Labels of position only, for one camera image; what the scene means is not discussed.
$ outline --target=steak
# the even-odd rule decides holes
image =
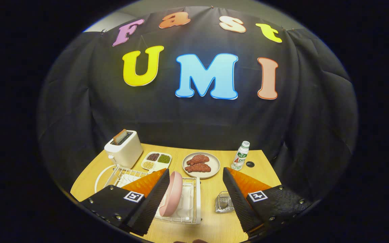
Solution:
[[[194,165],[197,163],[205,163],[208,161],[210,161],[210,158],[208,158],[207,156],[205,156],[203,154],[198,154],[198,155],[195,155],[191,160],[187,161],[187,164]]]
[[[211,172],[211,167],[205,163],[197,163],[184,168],[187,172]]]

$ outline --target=bottle cap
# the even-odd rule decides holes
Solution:
[[[241,146],[244,148],[248,148],[250,146],[250,143],[248,141],[244,141],[241,143]]]

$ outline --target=pink plate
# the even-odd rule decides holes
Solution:
[[[171,216],[178,206],[182,192],[182,177],[181,174],[174,171],[170,174],[168,189],[160,203],[159,214],[162,217]]]

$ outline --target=black curtain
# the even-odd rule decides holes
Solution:
[[[181,11],[188,13],[188,24],[158,28],[164,16]],[[222,29],[220,16],[242,20],[247,31]],[[38,140],[46,166],[65,190],[123,128],[136,130],[142,143],[183,148],[236,150],[248,140],[251,150],[263,150],[281,182],[302,196],[318,200],[332,188],[355,147],[358,111],[350,78],[325,43],[306,29],[285,30],[216,7],[175,8],[142,19],[129,40],[115,47],[119,27],[138,19],[103,34],[82,33],[45,80]],[[268,40],[256,23],[276,29],[283,42]],[[127,85],[122,56],[140,51],[136,73],[143,74],[145,49],[151,46],[164,46],[155,80]],[[197,91],[191,98],[175,96],[179,55],[196,54],[208,67],[220,53],[239,58],[236,100],[212,98],[214,82],[204,97]],[[279,65],[275,100],[257,96],[262,79],[258,57]]]

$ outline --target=blue letter m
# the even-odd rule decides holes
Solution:
[[[203,97],[215,79],[214,89],[210,93],[213,98],[234,100],[238,97],[233,86],[233,66],[238,61],[236,55],[218,54],[207,69],[195,54],[181,55],[176,61],[181,64],[181,77],[176,96],[192,97],[195,91],[190,87],[190,80],[193,80],[196,90]]]

